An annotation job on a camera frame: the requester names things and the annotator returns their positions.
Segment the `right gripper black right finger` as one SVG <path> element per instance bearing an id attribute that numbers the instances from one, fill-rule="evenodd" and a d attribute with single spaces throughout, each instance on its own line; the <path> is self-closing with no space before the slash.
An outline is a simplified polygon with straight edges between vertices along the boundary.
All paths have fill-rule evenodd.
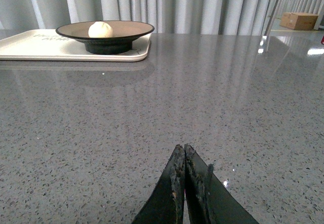
<path id="1" fill-rule="evenodd" d="M 191 223 L 257 223 L 189 144 L 185 147 L 185 195 Z"/>

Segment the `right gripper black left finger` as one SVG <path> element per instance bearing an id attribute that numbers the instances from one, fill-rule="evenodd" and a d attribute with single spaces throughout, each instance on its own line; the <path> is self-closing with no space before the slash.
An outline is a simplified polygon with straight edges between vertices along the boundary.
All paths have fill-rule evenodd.
<path id="1" fill-rule="evenodd" d="M 185 151 L 176 145 L 151 196 L 132 223 L 182 223 Z"/>

